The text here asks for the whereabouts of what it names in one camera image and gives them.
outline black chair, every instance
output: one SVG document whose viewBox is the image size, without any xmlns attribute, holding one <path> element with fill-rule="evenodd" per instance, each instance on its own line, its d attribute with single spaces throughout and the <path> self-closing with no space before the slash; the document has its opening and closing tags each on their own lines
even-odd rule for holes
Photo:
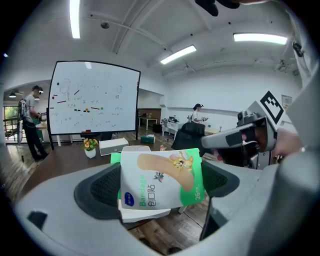
<svg viewBox="0 0 320 256">
<path fill-rule="evenodd" d="M 199 155 L 202 157 L 206 149 L 202 146 L 200 139 L 205 136 L 204 124 L 187 122 L 176 133 L 174 142 L 171 146 L 174 150 L 199 149 Z"/>
</svg>

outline black pants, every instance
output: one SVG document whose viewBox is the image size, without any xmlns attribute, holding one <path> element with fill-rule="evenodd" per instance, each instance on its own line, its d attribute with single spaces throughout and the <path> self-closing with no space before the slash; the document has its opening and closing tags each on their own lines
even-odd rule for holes
<svg viewBox="0 0 320 256">
<path fill-rule="evenodd" d="M 45 158 L 48 154 L 42 147 L 39 136 L 37 134 L 36 125 L 33 122 L 23 121 L 23 129 L 25 132 L 26 141 L 34 160 L 39 160 Z"/>
</svg>

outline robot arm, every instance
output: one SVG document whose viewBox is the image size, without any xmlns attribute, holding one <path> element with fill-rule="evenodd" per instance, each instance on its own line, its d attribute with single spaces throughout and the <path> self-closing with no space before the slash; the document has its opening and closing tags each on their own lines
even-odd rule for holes
<svg viewBox="0 0 320 256">
<path fill-rule="evenodd" d="M 237 127 L 201 138 L 206 149 L 232 149 L 241 147 L 244 155 L 243 166 L 262 170 L 271 163 L 271 151 L 277 141 L 277 129 L 281 123 L 284 110 L 268 91 L 260 100 L 254 101 L 247 110 L 238 115 Z M 265 129 L 266 143 L 259 145 L 255 128 Z"/>
</svg>

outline white cardboard box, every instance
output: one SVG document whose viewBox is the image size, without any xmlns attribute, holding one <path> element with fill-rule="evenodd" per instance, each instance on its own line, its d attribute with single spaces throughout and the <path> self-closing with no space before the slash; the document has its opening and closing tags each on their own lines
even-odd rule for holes
<svg viewBox="0 0 320 256">
<path fill-rule="evenodd" d="M 101 156 L 110 155 L 111 153 L 121 152 L 129 143 L 125 138 L 111 140 L 102 140 L 99 143 Z"/>
</svg>

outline whiteboard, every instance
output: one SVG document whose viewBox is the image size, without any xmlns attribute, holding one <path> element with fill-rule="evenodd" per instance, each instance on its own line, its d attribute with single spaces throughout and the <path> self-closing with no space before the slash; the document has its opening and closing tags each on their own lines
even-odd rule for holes
<svg viewBox="0 0 320 256">
<path fill-rule="evenodd" d="M 134 131 L 140 74 L 101 62 L 58 61 L 48 101 L 51 134 Z"/>
</svg>

